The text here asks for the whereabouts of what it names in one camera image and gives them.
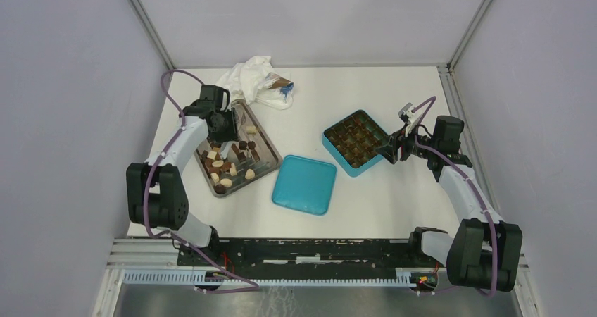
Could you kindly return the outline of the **teal chocolate box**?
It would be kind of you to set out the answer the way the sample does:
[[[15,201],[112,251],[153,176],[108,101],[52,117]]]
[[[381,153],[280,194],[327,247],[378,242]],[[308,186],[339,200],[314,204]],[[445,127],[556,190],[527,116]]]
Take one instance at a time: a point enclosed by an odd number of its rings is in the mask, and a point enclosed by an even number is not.
[[[323,131],[322,144],[346,174],[356,178],[383,159],[376,148],[388,134],[363,109]]]

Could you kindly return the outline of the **stainless steel tray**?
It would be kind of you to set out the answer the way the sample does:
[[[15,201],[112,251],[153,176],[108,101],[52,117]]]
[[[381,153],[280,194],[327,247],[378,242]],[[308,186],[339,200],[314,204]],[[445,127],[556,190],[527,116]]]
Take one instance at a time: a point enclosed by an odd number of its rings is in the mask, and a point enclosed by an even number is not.
[[[232,141],[227,159],[220,159],[221,144],[208,139],[200,143],[195,151],[199,168],[217,198],[227,197],[276,171],[282,162],[282,157],[246,102],[237,100],[232,103],[232,109],[237,114],[239,139]],[[246,126],[255,126],[257,133],[248,134]],[[244,177],[248,169],[255,170],[256,176],[252,180]]]

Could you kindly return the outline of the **metal serving tongs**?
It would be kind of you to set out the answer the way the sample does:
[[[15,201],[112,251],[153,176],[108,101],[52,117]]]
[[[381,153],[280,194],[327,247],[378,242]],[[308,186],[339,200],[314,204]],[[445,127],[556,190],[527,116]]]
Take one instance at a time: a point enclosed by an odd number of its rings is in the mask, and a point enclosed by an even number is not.
[[[220,155],[220,159],[222,161],[225,161],[227,159],[227,156],[231,150],[231,147],[233,145],[233,142],[225,142],[221,145],[220,150],[219,150],[219,155]]]

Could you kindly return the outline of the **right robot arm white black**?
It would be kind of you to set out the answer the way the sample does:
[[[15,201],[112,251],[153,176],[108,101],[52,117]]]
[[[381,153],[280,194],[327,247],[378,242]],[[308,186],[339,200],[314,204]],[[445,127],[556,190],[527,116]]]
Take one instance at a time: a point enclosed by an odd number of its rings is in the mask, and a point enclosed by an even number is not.
[[[480,190],[469,157],[460,152],[463,120],[438,116],[433,133],[421,135],[419,118],[401,115],[404,125],[383,140],[377,152],[395,164],[411,156],[424,159],[448,196],[460,225],[454,237],[438,228],[416,228],[406,255],[413,265],[432,259],[446,269],[454,286],[471,287],[486,296],[514,289],[523,233],[507,223]]]

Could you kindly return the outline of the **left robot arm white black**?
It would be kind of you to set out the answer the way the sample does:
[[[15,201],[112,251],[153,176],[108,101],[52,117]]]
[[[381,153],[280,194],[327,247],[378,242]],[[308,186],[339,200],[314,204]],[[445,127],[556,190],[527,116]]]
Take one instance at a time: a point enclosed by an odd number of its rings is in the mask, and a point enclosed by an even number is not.
[[[159,229],[193,244],[194,256],[205,266],[220,260],[221,247],[211,241],[215,228],[190,214],[182,172],[200,143],[228,144],[238,139],[230,99],[228,90],[203,85],[199,98],[179,110],[177,126],[164,146],[126,170],[130,221],[145,226],[149,235]]]

